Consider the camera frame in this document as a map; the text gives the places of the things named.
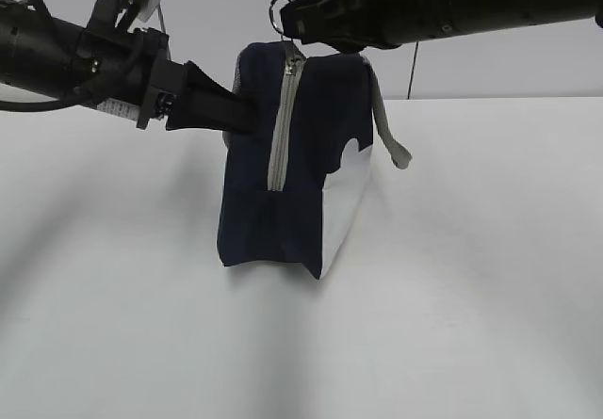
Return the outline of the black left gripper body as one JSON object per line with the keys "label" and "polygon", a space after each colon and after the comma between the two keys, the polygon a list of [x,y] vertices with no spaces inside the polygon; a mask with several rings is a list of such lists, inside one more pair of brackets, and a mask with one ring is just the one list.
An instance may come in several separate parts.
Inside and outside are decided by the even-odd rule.
{"label": "black left gripper body", "polygon": [[171,61],[164,28],[132,27],[138,14],[135,0],[95,1],[77,40],[74,91],[83,96],[82,105],[144,130],[169,116],[185,71]]}

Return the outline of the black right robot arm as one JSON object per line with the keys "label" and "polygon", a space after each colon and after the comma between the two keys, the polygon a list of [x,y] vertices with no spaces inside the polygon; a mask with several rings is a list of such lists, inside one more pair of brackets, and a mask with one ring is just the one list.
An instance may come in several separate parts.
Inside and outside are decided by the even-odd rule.
{"label": "black right robot arm", "polygon": [[602,0],[292,0],[282,31],[341,53],[583,19],[602,21]]}

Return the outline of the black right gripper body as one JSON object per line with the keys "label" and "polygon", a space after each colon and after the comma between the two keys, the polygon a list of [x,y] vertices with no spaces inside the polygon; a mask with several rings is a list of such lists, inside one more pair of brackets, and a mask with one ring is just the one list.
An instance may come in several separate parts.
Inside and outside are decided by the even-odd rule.
{"label": "black right gripper body", "polygon": [[280,10],[285,37],[341,53],[393,50],[442,38],[446,0],[292,0]]}

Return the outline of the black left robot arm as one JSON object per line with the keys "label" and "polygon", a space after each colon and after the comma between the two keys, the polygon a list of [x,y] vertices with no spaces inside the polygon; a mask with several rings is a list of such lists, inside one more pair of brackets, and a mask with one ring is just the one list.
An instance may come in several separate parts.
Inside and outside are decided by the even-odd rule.
{"label": "black left robot arm", "polygon": [[253,101],[235,95],[196,64],[169,58],[169,37],[130,30],[139,0],[96,0],[84,26],[42,17],[29,2],[1,0],[1,81],[47,96],[3,104],[32,113],[84,106],[169,131],[210,129],[249,134],[258,123]]}

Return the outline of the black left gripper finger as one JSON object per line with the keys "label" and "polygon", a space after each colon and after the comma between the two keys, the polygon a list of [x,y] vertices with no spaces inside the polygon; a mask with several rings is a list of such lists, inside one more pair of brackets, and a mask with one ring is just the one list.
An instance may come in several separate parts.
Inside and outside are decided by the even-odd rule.
{"label": "black left gripper finger", "polygon": [[258,125],[254,104],[235,94],[188,91],[175,100],[166,122],[167,131],[209,129],[249,134]]}
{"label": "black left gripper finger", "polygon": [[185,79],[182,95],[193,92],[215,94],[223,97],[234,97],[235,94],[216,82],[212,77],[201,70],[194,62],[188,61],[184,64]]}

